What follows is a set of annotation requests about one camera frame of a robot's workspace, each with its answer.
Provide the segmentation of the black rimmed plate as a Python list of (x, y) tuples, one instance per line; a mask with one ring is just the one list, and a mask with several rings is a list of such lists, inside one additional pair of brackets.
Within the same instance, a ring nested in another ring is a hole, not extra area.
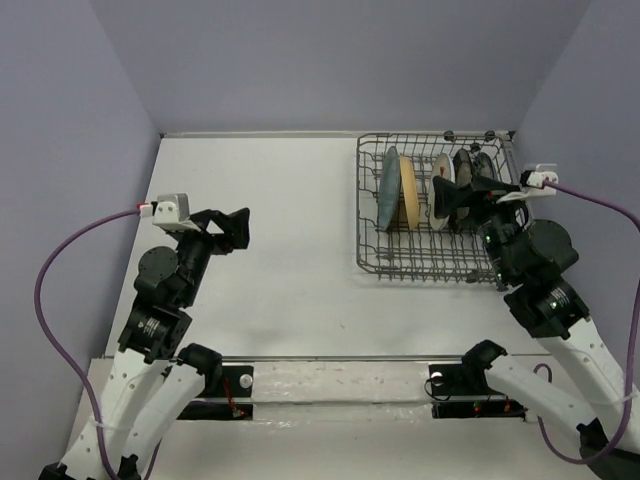
[[(457, 186), (467, 186), (473, 179), (473, 167), (469, 151), (459, 149), (453, 159)], [(461, 207), (452, 213), (449, 218), (449, 227), (454, 233), (459, 233), (463, 227), (466, 217), (469, 215), (468, 207)]]

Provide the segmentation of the blue floral plate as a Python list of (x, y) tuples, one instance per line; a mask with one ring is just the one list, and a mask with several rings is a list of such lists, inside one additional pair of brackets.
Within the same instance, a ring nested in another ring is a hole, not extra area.
[(489, 179), (496, 179), (496, 173), (494, 169), (491, 157), (483, 152), (479, 151), (475, 154), (472, 160), (472, 172), (474, 177), (485, 177)]

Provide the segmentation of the watermelon pattern plate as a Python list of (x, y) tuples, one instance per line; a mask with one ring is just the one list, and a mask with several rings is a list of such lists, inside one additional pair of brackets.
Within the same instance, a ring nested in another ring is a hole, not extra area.
[(431, 177), (429, 181), (428, 187), (428, 197), (427, 197), (427, 205), (428, 205), (428, 221), (430, 227), (439, 231), (442, 230), (448, 223), (449, 217), (445, 216), (443, 218), (439, 218), (436, 216), (436, 195), (433, 180), (435, 178), (444, 178), (446, 180), (455, 181), (455, 172), (454, 166), (451, 158), (446, 153), (441, 153), (434, 160)]

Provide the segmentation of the yellow plate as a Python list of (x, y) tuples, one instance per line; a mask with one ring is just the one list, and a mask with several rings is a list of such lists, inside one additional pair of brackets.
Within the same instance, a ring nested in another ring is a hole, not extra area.
[(406, 156), (400, 157), (400, 173), (408, 228), (414, 230), (420, 221), (420, 203), (413, 165)]

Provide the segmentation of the blue-grey plate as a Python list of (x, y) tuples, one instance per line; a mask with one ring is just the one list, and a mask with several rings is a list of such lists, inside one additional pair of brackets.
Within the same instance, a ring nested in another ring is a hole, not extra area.
[(401, 189), (400, 155), (394, 146), (385, 153), (377, 200), (378, 227), (386, 231), (395, 215)]

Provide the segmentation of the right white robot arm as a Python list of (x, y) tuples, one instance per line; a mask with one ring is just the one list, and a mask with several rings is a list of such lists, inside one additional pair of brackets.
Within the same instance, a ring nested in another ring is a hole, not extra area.
[(567, 394), (550, 376), (522, 367), (497, 343), (484, 340), (462, 358), (462, 384), (488, 387), (521, 403), (544, 430), (553, 424), (579, 444), (576, 458), (600, 479), (639, 476), (639, 390), (634, 383), (639, 312), (632, 312), (626, 364), (619, 365), (602, 340), (591, 312), (563, 278), (579, 259), (568, 232), (551, 220), (522, 225), (517, 212), (533, 197), (557, 192), (593, 202), (587, 194), (558, 182), (552, 171), (528, 170), (519, 184), (478, 176), (465, 186), (442, 177), (432, 181), (433, 209), (442, 218), (467, 208), (497, 279), (509, 288), (503, 300), (517, 323), (564, 369), (580, 392)]

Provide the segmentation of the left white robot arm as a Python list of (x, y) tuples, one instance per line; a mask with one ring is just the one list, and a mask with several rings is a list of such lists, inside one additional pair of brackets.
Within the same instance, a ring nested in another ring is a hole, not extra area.
[[(61, 345), (42, 308), (45, 275), (56, 257), (82, 235), (114, 220), (148, 217), (175, 240), (154, 247), (138, 263), (136, 296), (118, 339), (101, 392)], [(181, 344), (210, 259), (245, 250), (250, 243), (250, 211), (230, 214), (189, 210), (185, 196), (145, 202), (99, 219), (72, 234), (41, 267), (34, 286), (38, 323), (52, 347), (79, 377), (91, 413), (64, 456), (45, 466), (42, 479), (147, 479), (163, 437), (200, 394), (215, 392), (223, 377), (221, 355), (199, 344)]]

